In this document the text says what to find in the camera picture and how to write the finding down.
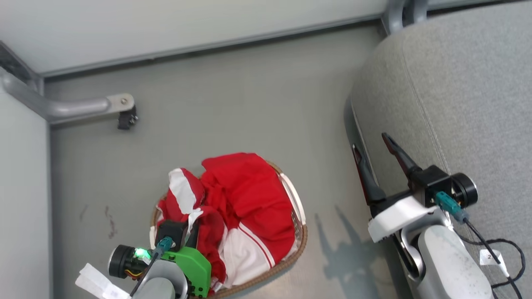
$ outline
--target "white board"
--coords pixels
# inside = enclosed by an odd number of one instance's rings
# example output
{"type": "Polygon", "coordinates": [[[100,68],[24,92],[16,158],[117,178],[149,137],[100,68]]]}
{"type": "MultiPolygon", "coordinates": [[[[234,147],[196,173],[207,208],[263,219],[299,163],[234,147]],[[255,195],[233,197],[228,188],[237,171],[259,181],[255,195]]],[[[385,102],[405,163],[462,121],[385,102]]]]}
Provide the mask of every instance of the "white board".
{"type": "Polygon", "coordinates": [[[0,140],[1,297],[51,299],[48,123],[1,84],[0,140]]]}
{"type": "MultiPolygon", "coordinates": [[[[482,0],[430,0],[452,5],[482,0]]],[[[0,0],[0,39],[44,76],[283,36],[382,14],[387,0],[0,0]]]]}

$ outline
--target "green light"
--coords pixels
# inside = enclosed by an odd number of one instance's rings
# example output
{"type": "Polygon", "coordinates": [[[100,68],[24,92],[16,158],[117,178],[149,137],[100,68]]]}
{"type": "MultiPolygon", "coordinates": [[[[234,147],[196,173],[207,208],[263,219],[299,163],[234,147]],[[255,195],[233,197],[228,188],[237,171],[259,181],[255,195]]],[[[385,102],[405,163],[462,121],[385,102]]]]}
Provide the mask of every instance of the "green light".
{"type": "Polygon", "coordinates": [[[145,256],[148,259],[151,259],[148,250],[145,250],[143,248],[135,249],[135,256],[138,257],[138,258],[142,258],[143,256],[145,256]]]}

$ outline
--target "red stripe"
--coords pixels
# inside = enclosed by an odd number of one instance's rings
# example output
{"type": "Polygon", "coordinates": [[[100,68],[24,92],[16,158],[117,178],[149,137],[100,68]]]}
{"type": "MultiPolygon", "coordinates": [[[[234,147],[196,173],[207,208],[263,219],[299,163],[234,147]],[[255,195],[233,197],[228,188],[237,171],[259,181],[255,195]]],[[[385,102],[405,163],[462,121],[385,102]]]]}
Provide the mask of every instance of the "red stripe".
{"type": "Polygon", "coordinates": [[[262,250],[262,253],[264,253],[264,257],[266,258],[266,260],[268,261],[268,264],[270,264],[270,268],[272,268],[272,265],[271,265],[271,262],[270,262],[270,259],[268,258],[268,255],[266,254],[266,251],[264,250],[264,248],[261,247],[261,245],[252,237],[250,236],[245,230],[243,229],[240,229],[240,231],[242,231],[243,233],[246,234],[246,236],[248,236],[251,240],[253,240],[253,242],[255,242],[255,244],[257,244],[257,246],[262,250]]]}

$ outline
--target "yellow wire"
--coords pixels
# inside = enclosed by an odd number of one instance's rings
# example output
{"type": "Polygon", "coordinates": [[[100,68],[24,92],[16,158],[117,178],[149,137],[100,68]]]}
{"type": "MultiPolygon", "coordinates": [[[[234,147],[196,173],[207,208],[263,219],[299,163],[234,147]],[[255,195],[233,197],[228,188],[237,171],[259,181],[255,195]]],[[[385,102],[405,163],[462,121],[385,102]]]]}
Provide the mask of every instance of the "yellow wire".
{"type": "Polygon", "coordinates": [[[139,276],[142,274],[142,272],[139,273],[139,274],[133,274],[133,273],[131,273],[131,271],[129,271],[129,270],[126,270],[126,273],[129,273],[131,276],[134,276],[134,277],[139,277],[139,276]]]}

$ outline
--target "gray fabric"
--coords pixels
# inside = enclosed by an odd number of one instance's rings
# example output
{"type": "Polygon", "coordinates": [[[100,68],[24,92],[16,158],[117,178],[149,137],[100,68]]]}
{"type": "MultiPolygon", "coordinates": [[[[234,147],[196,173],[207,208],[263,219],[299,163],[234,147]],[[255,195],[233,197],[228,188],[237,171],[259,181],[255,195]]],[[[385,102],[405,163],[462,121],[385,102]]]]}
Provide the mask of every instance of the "gray fabric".
{"type": "MultiPolygon", "coordinates": [[[[469,208],[486,238],[517,242],[532,261],[532,3],[492,6],[434,18],[384,40],[352,90],[371,164],[389,194],[406,179],[380,137],[383,131],[422,166],[464,172],[479,189],[469,208]]],[[[460,232],[472,238],[469,231],[460,232]]],[[[503,252],[510,274],[517,251],[503,252]]],[[[478,248],[469,248],[478,260],[478,248]]],[[[504,281],[485,268],[492,283],[504,281]]],[[[518,286],[532,294],[532,273],[518,286]]],[[[514,298],[510,287],[499,298],[514,298]]]]}

